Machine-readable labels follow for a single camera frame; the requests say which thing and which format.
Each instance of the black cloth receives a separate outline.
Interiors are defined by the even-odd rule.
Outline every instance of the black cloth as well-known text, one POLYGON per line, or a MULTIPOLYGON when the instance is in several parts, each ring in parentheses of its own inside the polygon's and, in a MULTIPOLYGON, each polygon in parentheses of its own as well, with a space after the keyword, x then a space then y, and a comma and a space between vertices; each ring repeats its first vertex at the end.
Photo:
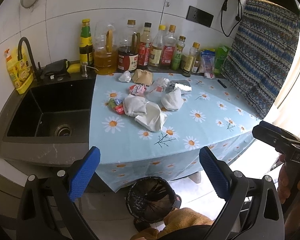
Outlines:
MULTIPOLYGON (((179 229, 158 240, 202 240, 208 232, 210 225, 197 225, 188 228, 179 229)), ((231 232, 228 240, 235 237, 238 233, 231 232)))

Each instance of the electrical outlet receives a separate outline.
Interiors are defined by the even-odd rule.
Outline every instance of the electrical outlet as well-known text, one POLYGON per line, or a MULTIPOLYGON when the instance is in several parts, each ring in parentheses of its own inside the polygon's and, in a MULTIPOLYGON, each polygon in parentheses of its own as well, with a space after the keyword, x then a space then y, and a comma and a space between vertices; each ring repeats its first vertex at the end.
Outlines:
POLYGON ((189 6, 186 19, 210 28, 213 20, 213 15, 196 7, 189 6))

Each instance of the blue tablecloth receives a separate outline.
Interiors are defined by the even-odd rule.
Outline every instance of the blue tablecloth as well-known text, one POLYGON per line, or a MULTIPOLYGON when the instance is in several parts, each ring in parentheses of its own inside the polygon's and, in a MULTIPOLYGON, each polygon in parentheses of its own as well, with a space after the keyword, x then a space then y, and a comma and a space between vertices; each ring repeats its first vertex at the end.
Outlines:
POLYGON ((97 76, 93 93, 89 146, 101 151, 96 173, 113 191, 146 176, 172 180, 202 170, 199 149, 209 146, 227 163, 237 158, 252 142, 252 128, 260 120, 239 92, 222 79, 181 74, 154 73, 154 80, 187 79, 192 93, 183 95, 178 111, 167 111, 162 131, 150 132, 133 117, 119 115, 109 106, 110 98, 124 99, 133 83, 118 81, 119 73, 97 76))

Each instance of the aluminum foil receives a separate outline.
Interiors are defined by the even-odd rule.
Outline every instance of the aluminum foil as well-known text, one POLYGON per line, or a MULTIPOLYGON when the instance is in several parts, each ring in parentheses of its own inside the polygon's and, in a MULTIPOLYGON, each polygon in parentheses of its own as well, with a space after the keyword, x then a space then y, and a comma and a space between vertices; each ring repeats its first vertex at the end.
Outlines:
POLYGON ((179 88, 181 90, 181 94, 190 94, 192 91, 192 87, 187 80, 170 81, 169 86, 166 88, 166 92, 169 93, 175 88, 179 88))

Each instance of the sink drain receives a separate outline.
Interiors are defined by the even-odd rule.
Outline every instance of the sink drain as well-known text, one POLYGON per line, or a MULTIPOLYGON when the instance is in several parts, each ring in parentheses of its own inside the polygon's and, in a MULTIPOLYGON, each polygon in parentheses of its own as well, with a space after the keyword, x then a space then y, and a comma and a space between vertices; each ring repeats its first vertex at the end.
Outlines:
POLYGON ((59 125, 54 132, 54 136, 57 136, 57 137, 70 136, 71 134, 72 134, 72 129, 67 124, 59 125))

